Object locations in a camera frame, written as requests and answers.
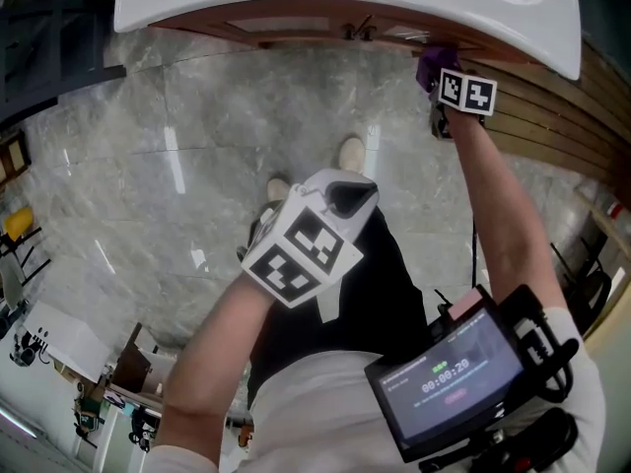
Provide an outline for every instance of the purple glove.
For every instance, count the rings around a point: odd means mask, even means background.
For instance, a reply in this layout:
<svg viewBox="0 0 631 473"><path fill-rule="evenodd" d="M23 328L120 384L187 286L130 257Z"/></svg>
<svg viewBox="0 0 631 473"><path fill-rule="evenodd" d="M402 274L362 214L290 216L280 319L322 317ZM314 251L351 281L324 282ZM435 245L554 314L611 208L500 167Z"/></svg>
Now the purple glove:
<svg viewBox="0 0 631 473"><path fill-rule="evenodd" d="M416 81L427 93L432 93L440 82L443 68L462 71L457 61L457 50L452 47L426 47L423 55L418 59Z"/></svg>

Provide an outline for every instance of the white shirt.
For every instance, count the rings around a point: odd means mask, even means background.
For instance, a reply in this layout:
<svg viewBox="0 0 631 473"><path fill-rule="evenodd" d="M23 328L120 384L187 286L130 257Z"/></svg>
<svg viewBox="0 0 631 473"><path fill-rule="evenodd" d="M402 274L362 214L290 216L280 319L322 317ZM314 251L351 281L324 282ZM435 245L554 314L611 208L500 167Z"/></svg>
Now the white shirt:
<svg viewBox="0 0 631 473"><path fill-rule="evenodd" d="M559 406L576 419L579 437L570 452L548 471L596 471L604 433L604 397L598 371L565 308L546 316L559 342L579 339L571 362L574 386ZM359 473L418 471L404 464L388 430L364 367L379 356L363 352L327 352L304 358L269 378L252 405L255 435L239 473ZM530 400L503 422L518 433L552 405ZM446 472L468 470L470 459ZM147 455L145 473L217 473L201 455L174 446L157 446Z"/></svg>

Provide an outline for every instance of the wooden wall panel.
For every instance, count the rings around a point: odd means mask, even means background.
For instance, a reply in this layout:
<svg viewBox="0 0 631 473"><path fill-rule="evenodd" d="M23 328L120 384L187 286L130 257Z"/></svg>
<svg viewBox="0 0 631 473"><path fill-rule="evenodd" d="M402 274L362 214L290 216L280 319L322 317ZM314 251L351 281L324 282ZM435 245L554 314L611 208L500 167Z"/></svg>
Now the wooden wall panel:
<svg viewBox="0 0 631 473"><path fill-rule="evenodd" d="M506 93L517 99L529 101L530 103L553 112L565 120L578 124L586 131L596 135L599 139L606 141L610 146L614 147L621 153L628 153L631 156L631 148L621 140L610 129L590 117L581 110L576 110L569 102L551 96L548 92L538 89L536 86L522 81L510 74L495 68L487 67L481 63L473 63L471 61L461 61L462 67L467 70L475 70L480 75L495 79L498 82L498 91Z"/></svg>
<svg viewBox="0 0 631 473"><path fill-rule="evenodd" d="M461 60L498 81L486 127L498 147L612 183L631 164L631 88L587 45L582 77L539 65Z"/></svg>
<svg viewBox="0 0 631 473"><path fill-rule="evenodd" d="M574 140L569 139L565 135L561 135L555 131L550 131L538 124L519 119L512 115L502 112L495 112L493 117L489 117L486 122L486 128L496 130L508 135L515 135L531 142L558 149L563 153L575 158L580 158L592 165L602 169L614 167L613 160L595 153L591 149L585 147Z"/></svg>
<svg viewBox="0 0 631 473"><path fill-rule="evenodd" d="M607 170L596 167L591 163L565 154L552 147L531 142L500 131L489 130L489 135L498 149L505 153L516 154L533 160L550 163L551 165L564 169L577 171L578 173L595 178L605 184L610 184L613 181L611 173Z"/></svg>
<svg viewBox="0 0 631 473"><path fill-rule="evenodd" d="M524 65L517 63L505 63L498 61L483 61L487 66L502 70L519 79L530 82L543 90L546 90L559 98L568 101L572 105L580 108L590 116L594 117L607 126L617 135L620 135L627 142L631 143L631 128L628 121L621 121L620 118L610 111L608 100L595 101L587 93L570 81L563 79L558 74L540 67L538 65Z"/></svg>

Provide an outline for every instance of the forearm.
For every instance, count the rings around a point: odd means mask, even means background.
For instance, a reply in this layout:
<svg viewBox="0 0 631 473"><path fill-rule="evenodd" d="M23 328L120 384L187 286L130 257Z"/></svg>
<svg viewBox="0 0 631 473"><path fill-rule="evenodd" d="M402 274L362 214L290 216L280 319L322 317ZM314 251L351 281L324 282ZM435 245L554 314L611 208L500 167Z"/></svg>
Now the forearm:
<svg viewBox="0 0 631 473"><path fill-rule="evenodd" d="M272 303L246 274L235 280L180 355L165 404L186 414L223 418Z"/></svg>
<svg viewBox="0 0 631 473"><path fill-rule="evenodd" d="M544 306L564 306L532 199L475 117L451 110L448 117L495 300L527 284Z"/></svg>

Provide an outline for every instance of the wooden cabinet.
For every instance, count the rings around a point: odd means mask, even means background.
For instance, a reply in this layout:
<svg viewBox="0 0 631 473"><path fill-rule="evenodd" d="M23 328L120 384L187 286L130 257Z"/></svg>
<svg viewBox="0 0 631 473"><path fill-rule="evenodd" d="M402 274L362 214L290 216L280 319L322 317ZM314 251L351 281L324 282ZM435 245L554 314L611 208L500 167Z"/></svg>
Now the wooden cabinet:
<svg viewBox="0 0 631 473"><path fill-rule="evenodd" d="M0 188L21 175L31 164L27 142L21 130L0 138Z"/></svg>
<svg viewBox="0 0 631 473"><path fill-rule="evenodd" d="M453 46L465 58L536 62L465 25L355 0L253 0L201 9L152 26L209 34L255 47L287 40L362 40L417 52L426 45Z"/></svg>

